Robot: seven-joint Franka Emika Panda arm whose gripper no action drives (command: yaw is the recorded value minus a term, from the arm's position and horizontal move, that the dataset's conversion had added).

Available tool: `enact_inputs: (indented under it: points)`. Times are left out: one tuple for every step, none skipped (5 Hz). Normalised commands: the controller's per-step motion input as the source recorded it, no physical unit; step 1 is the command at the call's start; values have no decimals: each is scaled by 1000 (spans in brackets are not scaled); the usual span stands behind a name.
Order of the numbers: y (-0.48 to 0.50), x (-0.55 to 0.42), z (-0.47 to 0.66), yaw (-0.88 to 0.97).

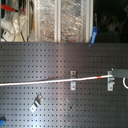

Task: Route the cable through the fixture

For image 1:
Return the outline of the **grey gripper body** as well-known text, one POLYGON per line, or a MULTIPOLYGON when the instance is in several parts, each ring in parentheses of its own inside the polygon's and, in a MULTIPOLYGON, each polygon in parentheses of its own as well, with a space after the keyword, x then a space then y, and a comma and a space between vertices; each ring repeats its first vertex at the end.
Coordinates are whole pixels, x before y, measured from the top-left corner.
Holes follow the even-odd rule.
POLYGON ((128 78, 128 69, 113 69, 112 74, 115 78, 128 78))

